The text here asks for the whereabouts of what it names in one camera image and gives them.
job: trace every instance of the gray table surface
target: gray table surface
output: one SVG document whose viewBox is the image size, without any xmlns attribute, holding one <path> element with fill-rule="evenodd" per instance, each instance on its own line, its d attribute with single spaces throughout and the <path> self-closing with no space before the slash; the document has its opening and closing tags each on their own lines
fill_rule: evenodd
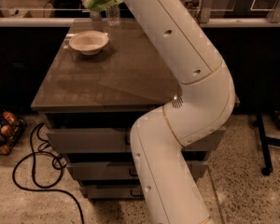
<svg viewBox="0 0 280 224">
<path fill-rule="evenodd" d="M 109 36 L 100 53 L 87 56 L 69 47 L 74 34 L 90 30 Z M 70 112 L 163 105 L 179 94 L 178 82 L 136 20 L 124 19 L 119 27 L 76 20 L 31 107 Z"/>
</svg>

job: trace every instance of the electrical cord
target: electrical cord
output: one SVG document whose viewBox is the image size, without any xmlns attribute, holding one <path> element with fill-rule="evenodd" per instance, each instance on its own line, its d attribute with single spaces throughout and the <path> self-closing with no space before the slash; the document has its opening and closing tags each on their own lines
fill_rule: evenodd
<svg viewBox="0 0 280 224">
<path fill-rule="evenodd" d="M 61 192 L 61 193 L 64 193 L 68 196 L 70 196 L 74 201 L 75 203 L 77 204 L 77 208 L 78 208 L 78 211 L 80 213 L 80 218 L 81 218 L 81 223 L 84 224 L 84 216 L 83 216 L 83 213 L 82 213 L 82 209 L 81 209 L 81 206 L 79 204 L 79 202 L 77 201 L 77 199 L 75 198 L 75 196 L 73 194 L 71 194 L 70 192 L 66 191 L 66 190 L 62 190 L 62 189 L 52 189 L 52 187 L 54 187 L 57 183 L 60 182 L 60 180 L 63 178 L 63 170 L 65 168 L 66 165 L 62 165 L 62 162 L 61 162 L 61 158 L 62 158 L 62 155 L 54 155 L 50 152 L 47 152 L 47 151 L 44 151 L 44 149 L 50 147 L 50 144 L 49 144 L 49 141 L 46 140 L 46 139 L 43 139 L 40 137 L 39 135 L 39 131 L 41 130 L 41 128 L 44 126 L 44 123 L 39 123 L 38 125 L 36 125 L 34 127 L 34 129 L 32 130 L 32 132 L 30 133 L 30 139 L 29 139 L 29 143 L 30 143 L 30 148 L 32 150 L 32 153 L 28 154 L 27 156 L 23 157 L 18 163 L 17 165 L 14 167 L 13 169 L 13 172 L 12 172 L 12 180 L 14 182 L 14 184 L 19 188 L 19 189 L 23 189 L 23 190 L 27 190 L 27 191 L 34 191 L 34 192 Z M 38 147 L 38 151 L 35 151 L 34 147 L 33 147 L 33 135 L 34 133 L 36 132 L 36 135 L 37 135 L 37 138 L 39 140 L 41 140 L 43 143 Z M 53 158 L 53 161 L 52 161 L 52 166 L 54 169 L 56 170 L 60 170 L 60 175 L 59 177 L 57 178 L 57 180 L 55 182 L 53 182 L 52 184 L 50 185 L 47 185 L 47 186 L 44 186 L 44 185 L 40 185 L 37 183 L 36 181 L 36 178 L 35 178 L 35 169 L 36 169 L 36 156 L 38 155 L 46 155 L 46 156 L 50 156 Z M 32 170 L 31 170 L 31 175 L 32 175 L 32 179 L 33 179 L 33 182 L 35 183 L 35 185 L 37 187 L 39 187 L 39 189 L 29 189 L 29 188 L 26 188 L 26 187 L 23 187 L 21 186 L 17 180 L 16 180 L 16 172 L 17 172 L 17 169 L 20 167 L 20 165 L 26 161 L 27 159 L 29 158 L 33 158 L 33 166 L 32 166 Z"/>
</svg>

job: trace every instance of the drawer front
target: drawer front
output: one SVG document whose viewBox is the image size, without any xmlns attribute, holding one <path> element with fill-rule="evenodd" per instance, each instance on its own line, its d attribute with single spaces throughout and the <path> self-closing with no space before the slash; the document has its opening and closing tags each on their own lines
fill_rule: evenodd
<svg viewBox="0 0 280 224">
<path fill-rule="evenodd" d="M 133 162 L 94 162 L 68 164 L 75 180 L 138 179 Z"/>
<path fill-rule="evenodd" d="M 47 136 L 59 153 L 130 151 L 128 129 L 51 129 Z"/>
<path fill-rule="evenodd" d="M 88 199 L 144 199 L 144 195 L 140 185 L 134 186 L 90 186 L 84 187 L 87 192 Z"/>
</svg>

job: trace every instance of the metal stand leg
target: metal stand leg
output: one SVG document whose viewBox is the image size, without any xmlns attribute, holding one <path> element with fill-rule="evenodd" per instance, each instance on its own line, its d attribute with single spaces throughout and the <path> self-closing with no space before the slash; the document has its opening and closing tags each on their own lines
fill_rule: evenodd
<svg viewBox="0 0 280 224">
<path fill-rule="evenodd" d="M 280 147 L 280 139 L 266 136 L 261 114 L 257 114 L 257 126 L 259 128 L 260 142 L 261 142 L 263 158 L 265 162 L 265 167 L 262 169 L 261 172 L 263 175 L 270 175 L 270 173 L 273 171 L 273 166 L 271 161 L 269 144 L 272 146 Z"/>
<path fill-rule="evenodd" d="M 272 166 L 272 161 L 271 161 L 269 144 L 268 144 L 267 136 L 265 134 L 261 114 L 257 114 L 257 125 L 259 127 L 260 142 L 261 142 L 263 158 L 264 158 L 264 163 L 265 163 L 265 167 L 261 170 L 261 172 L 263 175 L 270 175 L 270 173 L 273 171 L 273 166 Z"/>
</svg>

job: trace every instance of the drawer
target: drawer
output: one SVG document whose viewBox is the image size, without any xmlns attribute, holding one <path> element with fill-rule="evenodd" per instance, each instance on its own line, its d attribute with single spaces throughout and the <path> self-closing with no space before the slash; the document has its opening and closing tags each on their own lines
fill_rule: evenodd
<svg viewBox="0 0 280 224">
<path fill-rule="evenodd" d="M 53 129 L 131 128 L 135 121 L 154 109 L 155 105 L 101 107 L 96 112 L 46 113 L 49 127 Z"/>
<path fill-rule="evenodd" d="M 137 179 L 133 162 L 92 162 L 68 164 L 67 169 L 75 180 Z"/>
<path fill-rule="evenodd" d="M 144 199 L 140 184 L 121 186 L 88 186 L 81 187 L 81 192 L 86 194 L 89 200 Z"/>
<path fill-rule="evenodd" d="M 59 153 L 130 151 L 130 129 L 51 129 L 47 136 Z"/>
<path fill-rule="evenodd" d="M 133 162 L 133 155 L 131 151 L 126 152 L 102 152 L 102 153 L 67 153 L 63 154 L 68 163 L 82 162 L 101 162 L 101 161 L 115 161 L 115 162 Z"/>
</svg>

